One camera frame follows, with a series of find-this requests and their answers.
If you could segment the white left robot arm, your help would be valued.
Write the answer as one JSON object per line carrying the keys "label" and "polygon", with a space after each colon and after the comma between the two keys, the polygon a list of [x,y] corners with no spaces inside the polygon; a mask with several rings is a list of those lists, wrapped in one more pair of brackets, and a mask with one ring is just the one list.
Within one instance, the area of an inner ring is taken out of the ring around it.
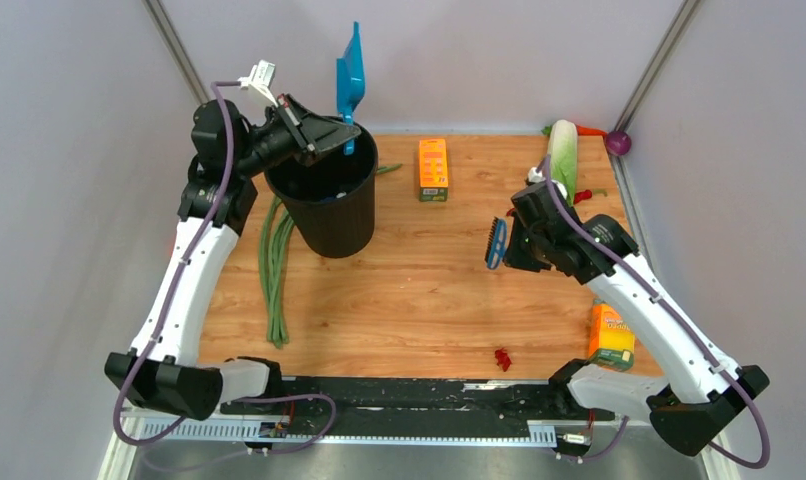
{"label": "white left robot arm", "polygon": [[283,385],[273,363],[238,357],[198,361],[205,317],[226,260],[257,197],[255,176],[294,161],[312,167],[359,138],[359,126],[318,115],[282,94],[253,125],[229,100],[209,101],[193,114],[196,150],[178,209],[175,243],[155,301],[125,353],[104,364],[125,403],[184,419],[205,420],[222,404],[243,400],[261,414],[278,411]]}

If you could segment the blue hand brush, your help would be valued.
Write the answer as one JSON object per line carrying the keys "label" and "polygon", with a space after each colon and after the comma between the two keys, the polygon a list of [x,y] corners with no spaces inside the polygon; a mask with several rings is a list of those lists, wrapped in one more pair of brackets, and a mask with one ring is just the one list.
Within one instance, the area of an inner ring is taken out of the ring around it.
{"label": "blue hand brush", "polygon": [[503,218],[494,217],[488,243],[484,255],[484,262],[489,270],[496,270],[502,263],[508,243],[508,227]]}

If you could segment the blue plastic dustpan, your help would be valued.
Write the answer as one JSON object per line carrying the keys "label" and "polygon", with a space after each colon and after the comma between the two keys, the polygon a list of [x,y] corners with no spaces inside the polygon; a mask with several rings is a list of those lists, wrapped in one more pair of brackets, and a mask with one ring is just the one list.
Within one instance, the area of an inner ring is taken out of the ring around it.
{"label": "blue plastic dustpan", "polygon": [[336,109],[342,121],[354,125],[354,112],[366,93],[366,78],[360,24],[353,22],[352,35],[336,59]]}

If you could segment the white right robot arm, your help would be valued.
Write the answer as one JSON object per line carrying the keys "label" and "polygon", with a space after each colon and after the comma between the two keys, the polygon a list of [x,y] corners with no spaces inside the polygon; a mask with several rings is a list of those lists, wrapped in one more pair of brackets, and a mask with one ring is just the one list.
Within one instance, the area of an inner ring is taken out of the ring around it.
{"label": "white right robot arm", "polygon": [[767,434],[754,401],[769,386],[768,375],[758,365],[739,364],[694,324],[614,218],[598,214],[581,222],[551,181],[528,185],[511,203],[503,263],[574,278],[621,315],[662,370],[658,377],[637,376],[571,360],[549,379],[557,415],[571,419],[597,409],[647,422],[690,457],[712,446],[745,409],[760,435]]}

